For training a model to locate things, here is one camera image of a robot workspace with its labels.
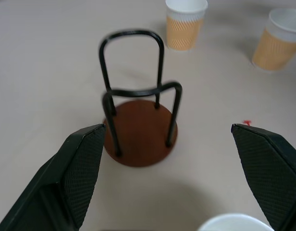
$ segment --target brown wooden disc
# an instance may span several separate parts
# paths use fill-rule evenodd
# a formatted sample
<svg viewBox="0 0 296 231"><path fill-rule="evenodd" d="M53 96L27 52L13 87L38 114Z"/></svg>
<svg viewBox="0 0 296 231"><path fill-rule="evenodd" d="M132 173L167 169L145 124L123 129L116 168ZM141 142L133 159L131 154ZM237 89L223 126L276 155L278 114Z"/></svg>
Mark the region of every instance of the brown wooden disc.
<svg viewBox="0 0 296 231"><path fill-rule="evenodd" d="M122 156L117 157L110 129L107 125L104 147L117 162L131 167L145 167L163 160L176 143L178 127L175 126L171 147L166 147L172 113L155 102L135 100L116 107L113 117Z"/></svg>

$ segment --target beige table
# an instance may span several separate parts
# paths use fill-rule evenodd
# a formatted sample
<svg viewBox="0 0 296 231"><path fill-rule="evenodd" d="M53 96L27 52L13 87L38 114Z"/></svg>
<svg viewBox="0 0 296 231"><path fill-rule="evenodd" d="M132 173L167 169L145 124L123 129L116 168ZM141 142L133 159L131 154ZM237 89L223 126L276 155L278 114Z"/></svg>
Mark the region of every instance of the beige table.
<svg viewBox="0 0 296 231"><path fill-rule="evenodd" d="M184 88L176 146L163 162L141 169L104 152L82 231L194 231L227 212L267 222L230 128L249 119L296 148L296 58L273 75L249 62L280 2L210 0L197 47L166 48L163 80ZM0 221L70 133L102 122L102 37L136 27L165 39L165 10L163 0L0 0ZM149 38L110 44L112 86L154 86L157 54ZM172 102L173 92L161 96L166 107Z"/></svg>

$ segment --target white cup rim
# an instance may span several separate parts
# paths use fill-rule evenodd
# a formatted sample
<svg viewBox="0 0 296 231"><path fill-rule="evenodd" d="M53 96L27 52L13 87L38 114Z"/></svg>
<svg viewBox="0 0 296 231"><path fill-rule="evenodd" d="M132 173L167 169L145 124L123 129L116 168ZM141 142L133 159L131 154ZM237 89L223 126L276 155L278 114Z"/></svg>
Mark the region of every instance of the white cup rim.
<svg viewBox="0 0 296 231"><path fill-rule="evenodd" d="M173 6L173 1L174 0L166 0L166 6L171 11L174 11L174 12L177 12L177 13L198 13L198 12L201 12L201 11L205 11L208 8L207 0L198 0L198 2L202 2L202 6L198 6L195 9L187 9L187 10L179 10L179 9L175 8Z"/></svg>
<svg viewBox="0 0 296 231"><path fill-rule="evenodd" d="M288 32L293 32L296 33L296 29L295 28L289 28L287 26L282 25L279 22L275 21L275 15L281 11L292 11L293 13L296 13L296 9L295 8L276 8L270 11L269 14L269 19L271 20L271 22L276 25L278 28L288 31Z"/></svg>
<svg viewBox="0 0 296 231"><path fill-rule="evenodd" d="M220 220L220 219L224 219L224 218L232 218L232 217L244 217L244 218L248 218L250 220L252 220L253 222L259 224L259 225L262 225L263 227L265 227L266 229L270 230L270 231L274 231L270 226L268 226L267 224L263 223L262 221L256 219L256 218L253 218L249 215L246 215L246 214L242 214L242 213L227 213L227 214L221 214L221 215L218 215L216 217L213 217L211 219L209 219L208 221L206 221L204 224L202 224L200 226L200 228L198 229L198 231L205 231L205 230L209 230L209 225L211 225L212 223L216 222L217 220Z"/></svg>

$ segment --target paper cup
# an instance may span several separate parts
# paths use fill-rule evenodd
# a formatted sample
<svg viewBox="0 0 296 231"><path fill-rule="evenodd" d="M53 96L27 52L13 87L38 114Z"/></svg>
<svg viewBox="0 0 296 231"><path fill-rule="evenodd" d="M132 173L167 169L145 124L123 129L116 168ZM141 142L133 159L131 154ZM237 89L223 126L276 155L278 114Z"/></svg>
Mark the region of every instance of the paper cup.
<svg viewBox="0 0 296 231"><path fill-rule="evenodd" d="M223 214L211 218L198 231L274 231L260 220L244 214Z"/></svg>
<svg viewBox="0 0 296 231"><path fill-rule="evenodd" d="M274 9L252 62L269 71L280 70L296 54L296 9Z"/></svg>
<svg viewBox="0 0 296 231"><path fill-rule="evenodd" d="M207 0L166 0L167 46L178 51L194 47L203 23Z"/></svg>

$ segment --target red mark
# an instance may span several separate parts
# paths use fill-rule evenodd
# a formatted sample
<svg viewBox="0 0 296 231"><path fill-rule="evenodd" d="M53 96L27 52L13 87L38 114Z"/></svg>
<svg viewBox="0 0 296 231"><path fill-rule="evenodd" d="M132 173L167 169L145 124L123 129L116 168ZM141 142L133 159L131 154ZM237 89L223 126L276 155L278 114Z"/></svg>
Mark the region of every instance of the red mark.
<svg viewBox="0 0 296 231"><path fill-rule="evenodd" d="M243 123L244 124L247 124L248 126L250 126L250 123L251 123L252 121L250 121L250 120L243 120Z"/></svg>

